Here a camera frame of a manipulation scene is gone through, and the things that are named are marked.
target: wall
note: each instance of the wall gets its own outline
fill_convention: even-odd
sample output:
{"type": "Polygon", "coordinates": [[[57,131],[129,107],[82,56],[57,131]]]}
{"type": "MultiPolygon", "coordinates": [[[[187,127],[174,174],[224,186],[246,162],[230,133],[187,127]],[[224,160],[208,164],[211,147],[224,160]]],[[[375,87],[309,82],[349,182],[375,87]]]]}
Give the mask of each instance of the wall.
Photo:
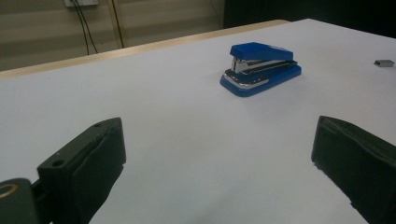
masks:
{"type": "MultiPolygon", "coordinates": [[[[131,47],[220,29],[223,4],[224,0],[99,0],[98,6],[83,11],[98,51],[105,52],[122,47],[119,34],[124,47],[131,47]]],[[[65,7],[64,0],[0,1],[0,71],[84,55],[78,14],[65,7]]]]}

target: stapler metal part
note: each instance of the stapler metal part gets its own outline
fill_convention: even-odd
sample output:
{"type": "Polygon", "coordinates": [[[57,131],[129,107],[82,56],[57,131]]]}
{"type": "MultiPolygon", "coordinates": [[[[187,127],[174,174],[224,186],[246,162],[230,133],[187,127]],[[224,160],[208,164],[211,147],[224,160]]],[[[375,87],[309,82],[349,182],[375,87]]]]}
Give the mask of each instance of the stapler metal part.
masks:
{"type": "Polygon", "coordinates": [[[260,43],[234,45],[233,61],[220,84],[233,94],[248,97],[301,74],[301,67],[286,49],[260,43]]]}
{"type": "Polygon", "coordinates": [[[378,67],[393,67],[395,63],[391,60],[375,60],[374,64],[378,67]]]}

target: stapler top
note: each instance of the stapler top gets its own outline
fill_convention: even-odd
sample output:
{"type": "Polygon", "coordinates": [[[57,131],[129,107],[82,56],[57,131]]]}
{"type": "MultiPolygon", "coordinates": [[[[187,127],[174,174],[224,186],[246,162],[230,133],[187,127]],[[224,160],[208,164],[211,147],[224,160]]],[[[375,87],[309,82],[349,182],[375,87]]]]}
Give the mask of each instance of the stapler top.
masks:
{"type": "Polygon", "coordinates": [[[246,43],[231,47],[231,55],[239,60],[293,60],[293,52],[260,43],[246,43]]]}
{"type": "Polygon", "coordinates": [[[231,70],[237,74],[248,75],[296,63],[293,60],[293,52],[255,42],[234,45],[230,54],[233,55],[231,70]]]}

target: dark background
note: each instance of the dark background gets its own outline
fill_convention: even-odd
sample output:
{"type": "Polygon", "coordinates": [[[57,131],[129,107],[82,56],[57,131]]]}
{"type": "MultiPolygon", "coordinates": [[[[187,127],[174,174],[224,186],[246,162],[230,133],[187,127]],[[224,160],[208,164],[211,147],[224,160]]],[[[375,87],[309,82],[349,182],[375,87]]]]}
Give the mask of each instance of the dark background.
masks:
{"type": "Polygon", "coordinates": [[[396,7],[390,4],[390,0],[225,0],[224,28],[313,19],[396,38],[396,7]]]}

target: wall outlet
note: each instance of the wall outlet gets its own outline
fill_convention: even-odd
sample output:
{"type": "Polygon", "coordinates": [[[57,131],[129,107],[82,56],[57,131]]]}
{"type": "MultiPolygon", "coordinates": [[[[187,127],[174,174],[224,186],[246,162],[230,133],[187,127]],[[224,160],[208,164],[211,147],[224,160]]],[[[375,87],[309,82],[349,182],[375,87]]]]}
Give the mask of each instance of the wall outlet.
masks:
{"type": "MultiPolygon", "coordinates": [[[[98,0],[75,0],[81,7],[98,5],[98,0]]],[[[72,0],[64,0],[66,7],[74,7],[72,0]]]]}

